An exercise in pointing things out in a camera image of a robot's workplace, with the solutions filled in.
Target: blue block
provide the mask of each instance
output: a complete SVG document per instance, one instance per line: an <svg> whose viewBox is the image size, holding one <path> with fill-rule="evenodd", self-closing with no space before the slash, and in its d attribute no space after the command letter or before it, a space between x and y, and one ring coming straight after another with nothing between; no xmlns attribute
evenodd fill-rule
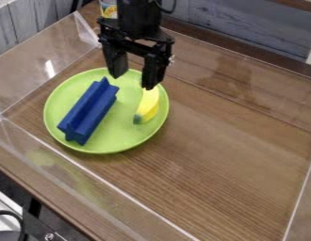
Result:
<svg viewBox="0 0 311 241"><path fill-rule="evenodd" d="M113 103L117 101L119 90L119 87L109 84L107 77L100 82L93 82L57 126L68 141L73 140L81 146L85 145Z"/></svg>

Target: green plastic plate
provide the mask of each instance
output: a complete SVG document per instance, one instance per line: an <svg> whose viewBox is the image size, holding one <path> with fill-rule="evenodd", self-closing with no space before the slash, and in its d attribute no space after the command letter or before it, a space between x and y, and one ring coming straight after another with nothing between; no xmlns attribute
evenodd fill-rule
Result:
<svg viewBox="0 0 311 241"><path fill-rule="evenodd" d="M101 121L87 144L80 146L67 141L57 125L75 106L93 81L107 76L112 85L120 87L117 101ZM145 124L135 125L133 116L143 99L140 86L141 73L129 70L113 79L108 69L95 69L69 78L53 91L44 108L44 122L55 139L71 149L83 153L119 153L141 145L160 130L168 116L169 102L167 91L160 85L160 110L157 116Z"/></svg>

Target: wooden table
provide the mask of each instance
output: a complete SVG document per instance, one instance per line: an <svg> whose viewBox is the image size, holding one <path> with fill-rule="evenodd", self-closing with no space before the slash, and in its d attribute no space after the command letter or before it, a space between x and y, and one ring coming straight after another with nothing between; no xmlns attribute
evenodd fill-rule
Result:
<svg viewBox="0 0 311 241"><path fill-rule="evenodd" d="M51 137L47 98L72 75L105 66L96 48L4 113L20 148L0 145L0 169L92 239L282 240L311 167L311 78L171 34L171 112L156 137L109 155L76 153ZM35 51L35 42L17 48Z"/></svg>

